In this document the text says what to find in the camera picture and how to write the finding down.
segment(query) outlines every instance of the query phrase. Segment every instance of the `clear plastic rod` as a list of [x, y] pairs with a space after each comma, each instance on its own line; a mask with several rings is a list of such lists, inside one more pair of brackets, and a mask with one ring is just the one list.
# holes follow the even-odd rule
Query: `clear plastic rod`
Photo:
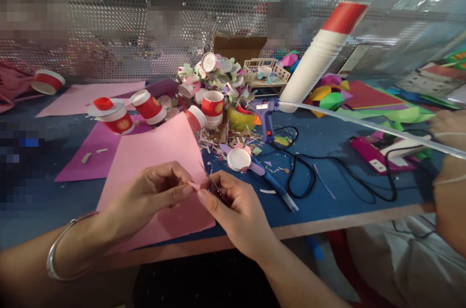
[[291, 103], [291, 102], [280, 102], [280, 104], [282, 104], [282, 103], [287, 104], [287, 105], [300, 107], [300, 108], [303, 108], [303, 109], [314, 110], [314, 111], [320, 112], [322, 114], [327, 114], [329, 116], [339, 118], [339, 119], [344, 120], [344, 121], [353, 122], [353, 123], [359, 124], [359, 125], [364, 126], [364, 127], [375, 129], [377, 131], [382, 131], [382, 132], [385, 132], [385, 133], [389, 133], [389, 134], [392, 134], [392, 135], [400, 137], [400, 138], [410, 139], [410, 140], [415, 141], [416, 143], [419, 143], [420, 145], [424, 145], [424, 146], [426, 146], [428, 148], [432, 148], [434, 150], [438, 150], [440, 152], [443, 152], [443, 153], [452, 155], [454, 157], [458, 157], [458, 158], [466, 160], [466, 152], [464, 152], [464, 151], [454, 149], [454, 148], [450, 148], [450, 147], [448, 147], [446, 145], [436, 143], [436, 142], [433, 142], [431, 140], [423, 139], [422, 137], [417, 137], [417, 136], [414, 136], [414, 135], [406, 133], [406, 132], [397, 131], [397, 130], [395, 130], [393, 128], [381, 126], [381, 125], [378, 125], [378, 124], [370, 122], [370, 121], [355, 119], [355, 118], [352, 118], [350, 116], [342, 115], [342, 114], [339, 114], [339, 113], [334, 112], [334, 111], [319, 108], [317, 106], [312, 106], [312, 105], [307, 105], [307, 104], [297, 104], [297, 103]]

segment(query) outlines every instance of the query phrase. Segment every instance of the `hot glue gun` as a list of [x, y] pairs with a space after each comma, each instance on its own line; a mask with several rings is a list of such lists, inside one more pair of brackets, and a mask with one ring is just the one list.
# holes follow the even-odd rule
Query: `hot glue gun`
[[262, 139], [264, 143], [270, 143], [274, 139], [272, 117], [270, 114], [278, 111], [278, 98], [254, 99], [251, 101], [250, 106], [252, 110], [259, 116], [262, 122]]

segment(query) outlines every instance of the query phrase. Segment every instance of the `perforated metal wall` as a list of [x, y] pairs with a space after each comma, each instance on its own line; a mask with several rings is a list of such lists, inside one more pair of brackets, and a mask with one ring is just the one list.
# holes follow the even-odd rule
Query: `perforated metal wall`
[[[13, 33], [0, 39], [0, 58], [20, 65], [22, 59], [75, 82], [169, 77], [177, 66], [197, 63], [216, 35], [268, 36], [263, 57], [304, 52], [338, 2], [348, 0], [273, 0], [284, 17], [270, 9], [267, 18], [271, 1], [67, 0], [66, 38]], [[330, 71], [357, 44], [372, 43], [353, 73], [393, 80], [439, 52], [466, 25], [466, 0], [349, 1], [370, 3], [370, 9]], [[289, 37], [277, 37], [279, 29], [289, 30]]]

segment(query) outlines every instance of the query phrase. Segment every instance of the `table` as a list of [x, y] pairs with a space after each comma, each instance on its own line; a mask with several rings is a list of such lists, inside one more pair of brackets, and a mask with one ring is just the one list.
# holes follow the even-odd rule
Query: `table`
[[[2, 179], [8, 181], [2, 193], [0, 246], [1, 249], [15, 246], [40, 234], [58, 228], [72, 218], [95, 210], [105, 179], [55, 183], [53, 180], [63, 166], [73, 157], [96, 121], [85, 115], [69, 117], [34, 116], [54, 97], [43, 97], [23, 102], [18, 107], [2, 114], [8, 122], [8, 131], [26, 131], [24, 137], [44, 138], [39, 147], [19, 148], [19, 161], [9, 163], [8, 171], [2, 169]], [[384, 195], [390, 195], [386, 177], [378, 176], [369, 165], [349, 146], [348, 138], [369, 135], [371, 131], [350, 122], [324, 117], [317, 119], [307, 111], [294, 114], [273, 114], [275, 127], [293, 125], [300, 130], [297, 143], [291, 152], [318, 156], [341, 157], [359, 176], [376, 186]], [[261, 161], [270, 161], [273, 168], [290, 168], [290, 158], [283, 153], [264, 147], [266, 156]], [[204, 154], [204, 162], [214, 160]], [[329, 160], [312, 160], [330, 190], [334, 200], [318, 181], [312, 193], [305, 199], [295, 200], [299, 212], [291, 213], [278, 195], [264, 194], [259, 189], [271, 189], [264, 179], [249, 171], [246, 174], [233, 172], [251, 183], [258, 192], [270, 226], [280, 239], [363, 225], [378, 221], [401, 218], [422, 212], [434, 211], [432, 178], [423, 170], [399, 175], [396, 184], [399, 198], [394, 203], [377, 200], [374, 205], [360, 201], [354, 192], [368, 197], [367, 191]], [[441, 154], [433, 154], [434, 169], [439, 169]], [[214, 171], [225, 169], [218, 160], [212, 162]], [[288, 175], [283, 171], [273, 174], [284, 185]], [[292, 186], [299, 187], [309, 180], [308, 171], [297, 170], [300, 180]], [[107, 256], [100, 269], [115, 269], [159, 260], [196, 255], [232, 248], [223, 229], [214, 228], [185, 237], [166, 241], [143, 249]]]

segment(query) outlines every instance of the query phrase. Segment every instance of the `hand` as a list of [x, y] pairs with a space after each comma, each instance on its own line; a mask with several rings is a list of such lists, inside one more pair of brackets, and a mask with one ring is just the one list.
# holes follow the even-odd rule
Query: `hand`
[[[431, 120], [431, 132], [438, 140], [452, 148], [466, 151], [466, 110], [451, 112], [441, 110]], [[442, 135], [441, 133], [460, 133], [459, 135]]]
[[146, 168], [128, 190], [98, 215], [100, 229], [113, 242], [129, 240], [158, 211], [194, 193], [187, 184], [192, 181], [176, 161]]
[[243, 254], [258, 262], [280, 243], [268, 225], [261, 202], [251, 184], [245, 183], [225, 171], [211, 175], [219, 188], [233, 202], [231, 209], [210, 193], [211, 182], [206, 179], [198, 191], [200, 203], [212, 214], [227, 232], [233, 245]]

